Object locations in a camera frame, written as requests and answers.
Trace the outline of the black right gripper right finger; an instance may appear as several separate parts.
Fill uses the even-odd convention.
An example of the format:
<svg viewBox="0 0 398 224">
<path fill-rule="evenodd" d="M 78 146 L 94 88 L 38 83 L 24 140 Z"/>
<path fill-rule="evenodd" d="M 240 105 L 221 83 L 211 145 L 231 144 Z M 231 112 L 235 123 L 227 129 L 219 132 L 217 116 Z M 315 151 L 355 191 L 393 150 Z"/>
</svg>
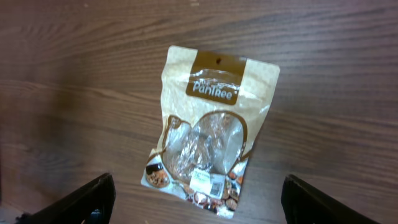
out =
<svg viewBox="0 0 398 224">
<path fill-rule="evenodd" d="M 377 224 L 292 174 L 285 177 L 281 204 L 287 224 Z"/>
</svg>

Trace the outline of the brown Pantree snack pouch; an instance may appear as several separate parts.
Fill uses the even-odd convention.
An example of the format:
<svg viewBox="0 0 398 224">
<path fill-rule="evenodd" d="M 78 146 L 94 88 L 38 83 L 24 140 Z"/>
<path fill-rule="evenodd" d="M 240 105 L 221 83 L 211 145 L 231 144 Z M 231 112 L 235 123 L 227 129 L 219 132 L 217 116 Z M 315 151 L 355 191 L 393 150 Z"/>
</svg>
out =
<svg viewBox="0 0 398 224">
<path fill-rule="evenodd" d="M 271 63 L 171 46 L 161 75 L 162 134 L 142 185 L 232 218 L 279 73 Z"/>
</svg>

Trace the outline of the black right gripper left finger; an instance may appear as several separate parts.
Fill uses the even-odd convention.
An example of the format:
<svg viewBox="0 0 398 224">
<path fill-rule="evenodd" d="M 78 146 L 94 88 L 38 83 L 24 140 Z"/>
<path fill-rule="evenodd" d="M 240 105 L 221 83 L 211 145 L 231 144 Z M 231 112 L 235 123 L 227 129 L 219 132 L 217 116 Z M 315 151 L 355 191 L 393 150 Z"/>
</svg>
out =
<svg viewBox="0 0 398 224">
<path fill-rule="evenodd" d="M 115 199 L 113 176 L 104 173 L 36 213 L 23 213 L 16 224 L 108 224 Z"/>
</svg>

